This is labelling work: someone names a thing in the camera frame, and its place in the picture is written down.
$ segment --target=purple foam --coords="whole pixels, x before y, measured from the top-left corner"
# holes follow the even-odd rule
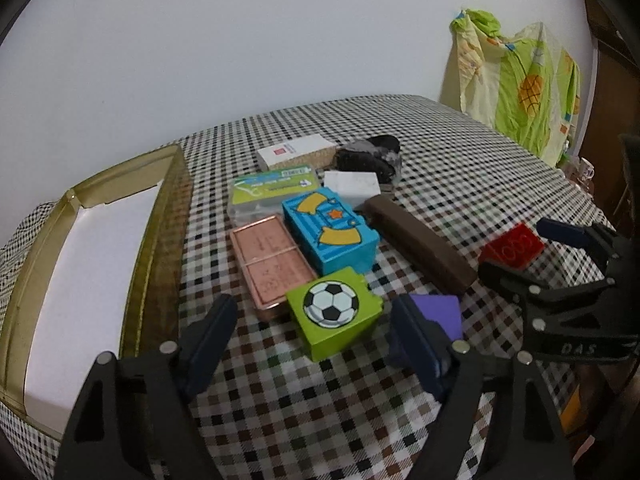
[[[462,339],[462,316],[457,296],[409,294],[426,319],[439,323],[452,341]]]

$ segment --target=yellow shape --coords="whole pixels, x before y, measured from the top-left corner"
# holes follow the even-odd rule
[[[309,213],[310,215],[316,214],[318,206],[326,200],[326,197],[321,193],[312,193],[306,197],[296,209],[299,213]]]
[[[580,404],[580,386],[578,386],[560,415],[560,423],[562,424],[564,434],[571,433],[580,428],[580,426],[584,424],[585,419],[586,414]]]
[[[327,245],[353,245],[361,243],[362,238],[355,227],[351,229],[332,229],[331,227],[322,226],[319,241]]]
[[[535,117],[540,110],[543,83],[542,76],[530,74],[520,85],[518,100],[529,117]]]

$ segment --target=white paper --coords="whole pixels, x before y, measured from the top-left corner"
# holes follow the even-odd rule
[[[81,209],[60,251],[24,381],[27,415],[59,433],[96,356],[118,355],[129,283],[159,188]]]

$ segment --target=red lego brick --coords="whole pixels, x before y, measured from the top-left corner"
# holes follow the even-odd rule
[[[525,269],[545,245],[525,224],[517,224],[482,248],[478,262],[495,260],[513,269]]]

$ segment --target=checkered tablecloth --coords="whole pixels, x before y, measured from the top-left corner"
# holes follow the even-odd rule
[[[439,405],[416,377],[385,365],[385,301],[372,339],[319,364],[304,354],[294,323],[259,322],[227,236],[228,181],[258,170],[255,152],[283,139],[321,134],[338,143],[379,134],[401,141],[396,200],[445,237],[476,267],[489,238],[542,216],[577,224],[604,216],[556,171],[511,140],[441,104],[418,96],[358,97],[289,108],[222,124],[178,142],[194,179],[180,286],[182,327],[201,319],[220,292],[239,301],[235,335],[193,416],[223,477],[235,479],[401,479],[422,448]],[[36,209],[0,251],[0,321],[38,229],[52,204]],[[595,280],[581,251],[547,243],[530,270],[551,286]],[[384,240],[371,289],[385,300],[434,292]],[[482,352],[511,356],[522,321],[512,304],[475,283],[462,298],[463,328]],[[565,365],[543,375],[561,406],[574,386]],[[490,418],[483,396],[460,478],[478,466]],[[39,478],[50,478],[58,444],[0,405],[0,424]]]

